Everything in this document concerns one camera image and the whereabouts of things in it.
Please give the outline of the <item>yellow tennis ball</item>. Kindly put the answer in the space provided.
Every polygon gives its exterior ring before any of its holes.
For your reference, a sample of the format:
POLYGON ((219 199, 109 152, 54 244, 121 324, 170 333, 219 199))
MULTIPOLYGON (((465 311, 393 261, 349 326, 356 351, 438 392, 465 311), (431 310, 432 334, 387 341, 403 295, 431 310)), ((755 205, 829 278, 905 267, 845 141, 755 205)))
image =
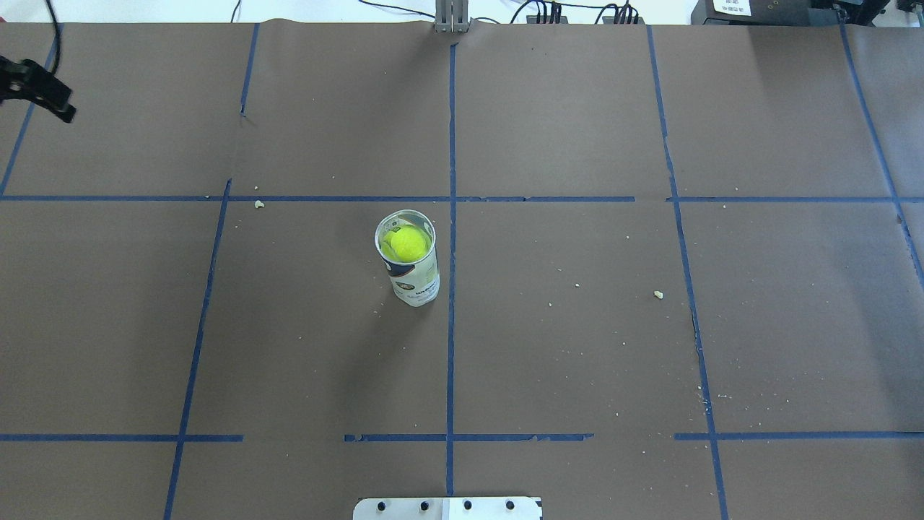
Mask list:
POLYGON ((380 239, 380 250, 393 262, 413 264, 429 253, 430 238, 420 227, 396 226, 380 239))

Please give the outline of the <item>clear tennis ball can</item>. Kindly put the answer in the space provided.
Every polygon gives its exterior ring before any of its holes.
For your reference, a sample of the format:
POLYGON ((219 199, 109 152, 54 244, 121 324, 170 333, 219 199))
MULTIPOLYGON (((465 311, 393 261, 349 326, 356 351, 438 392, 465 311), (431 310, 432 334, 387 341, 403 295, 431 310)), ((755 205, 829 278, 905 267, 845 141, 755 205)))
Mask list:
POLYGON ((437 264, 437 234, 435 226, 425 214, 412 209, 402 209, 384 217, 374 231, 374 246, 383 260, 393 293, 399 300, 413 308, 419 308, 437 297, 441 287, 441 276, 437 264), (380 239, 386 231, 402 225, 417 226, 429 235, 429 253, 419 262, 396 263, 382 252, 380 239))

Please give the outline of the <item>orange black adapter board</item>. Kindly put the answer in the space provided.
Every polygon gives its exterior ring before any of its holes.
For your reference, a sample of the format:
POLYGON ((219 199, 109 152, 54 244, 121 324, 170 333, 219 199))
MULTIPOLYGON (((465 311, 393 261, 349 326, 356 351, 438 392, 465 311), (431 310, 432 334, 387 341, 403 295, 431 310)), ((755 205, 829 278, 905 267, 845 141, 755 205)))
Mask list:
POLYGON ((558 2, 528 1, 522 5, 522 8, 525 9, 529 4, 534 4, 536 13, 524 14, 527 24, 564 25, 568 23, 568 18, 565 16, 564 4, 558 2))

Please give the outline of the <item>black computer box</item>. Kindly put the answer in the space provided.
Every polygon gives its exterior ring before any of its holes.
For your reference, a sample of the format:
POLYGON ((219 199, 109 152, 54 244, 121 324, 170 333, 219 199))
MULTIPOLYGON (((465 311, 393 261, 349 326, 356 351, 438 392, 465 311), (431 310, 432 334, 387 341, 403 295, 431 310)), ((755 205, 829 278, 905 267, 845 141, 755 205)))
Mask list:
POLYGON ((691 25, 824 27, 845 13, 829 1, 697 1, 691 25))

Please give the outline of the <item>aluminium frame post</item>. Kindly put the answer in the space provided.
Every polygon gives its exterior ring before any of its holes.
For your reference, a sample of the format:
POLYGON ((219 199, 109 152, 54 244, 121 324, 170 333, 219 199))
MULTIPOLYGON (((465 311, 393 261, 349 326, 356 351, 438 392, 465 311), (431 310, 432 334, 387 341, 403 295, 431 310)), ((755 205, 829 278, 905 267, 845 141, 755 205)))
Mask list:
POLYGON ((435 32, 467 33, 471 29, 468 0, 436 0, 435 32))

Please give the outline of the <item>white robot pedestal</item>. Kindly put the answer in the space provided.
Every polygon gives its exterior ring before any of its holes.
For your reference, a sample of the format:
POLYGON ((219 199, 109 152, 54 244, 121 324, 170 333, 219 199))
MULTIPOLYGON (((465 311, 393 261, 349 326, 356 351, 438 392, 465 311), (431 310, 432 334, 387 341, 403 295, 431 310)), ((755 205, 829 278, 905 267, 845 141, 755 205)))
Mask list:
POLYGON ((527 496, 369 498, 353 519, 542 519, 540 498, 527 496))

